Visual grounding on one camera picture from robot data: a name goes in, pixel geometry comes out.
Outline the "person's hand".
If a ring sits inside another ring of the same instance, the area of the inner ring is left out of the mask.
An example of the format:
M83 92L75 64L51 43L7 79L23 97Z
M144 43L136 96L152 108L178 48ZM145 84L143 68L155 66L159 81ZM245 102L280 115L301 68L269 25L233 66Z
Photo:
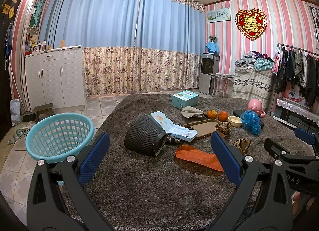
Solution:
M297 216L303 209L309 210L315 201L314 197L304 195L300 192L294 192L292 195L292 212L294 216Z

